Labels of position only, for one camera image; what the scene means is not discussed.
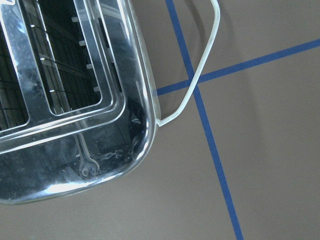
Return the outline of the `white appliance box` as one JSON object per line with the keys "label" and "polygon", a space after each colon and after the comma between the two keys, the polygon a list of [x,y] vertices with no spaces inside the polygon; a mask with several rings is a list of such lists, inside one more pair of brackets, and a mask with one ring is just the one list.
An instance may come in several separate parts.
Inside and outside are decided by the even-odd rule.
{"label": "white appliance box", "polygon": [[72,195],[130,173],[161,111],[130,0],[0,3],[0,202]]}

